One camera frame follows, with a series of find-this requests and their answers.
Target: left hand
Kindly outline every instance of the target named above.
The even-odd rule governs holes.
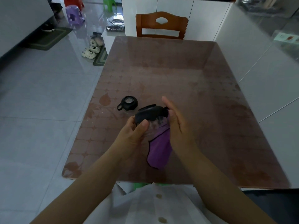
[[[143,120],[136,126],[135,117],[131,116],[108,151],[122,161],[128,159],[141,143],[142,136],[148,130],[148,127],[149,122],[147,120]]]

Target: table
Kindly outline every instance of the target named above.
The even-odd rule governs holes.
[[[237,186],[289,188],[217,43],[128,36],[112,45],[63,177],[79,177],[110,147],[129,117],[116,109],[127,95],[139,108],[173,100],[200,150]],[[164,170],[148,166],[147,154],[143,141],[118,180],[192,184],[174,152]]]

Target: chair backrest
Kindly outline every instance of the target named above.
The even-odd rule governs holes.
[[[156,20],[160,17],[166,18],[167,22],[160,24]],[[153,12],[149,14],[136,14],[136,31],[137,37],[159,37],[159,38],[172,38],[172,39],[184,39],[188,24],[186,17],[180,17],[172,15],[167,12]],[[165,29],[179,31],[178,37],[168,35],[143,35],[142,28],[148,29]]]

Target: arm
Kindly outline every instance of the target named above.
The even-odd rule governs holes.
[[[276,223],[200,152],[181,112],[162,100],[170,108],[171,146],[207,209],[229,224]]]
[[[144,120],[136,127],[134,117],[130,117],[107,152],[53,200],[31,224],[83,223],[111,193],[121,162],[132,155],[148,126],[148,121]]]

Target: forearm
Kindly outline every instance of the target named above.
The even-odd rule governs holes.
[[[35,223],[83,223],[110,193],[119,174],[120,159],[107,151],[33,221]]]
[[[179,156],[207,209],[229,224],[275,223],[198,148]]]

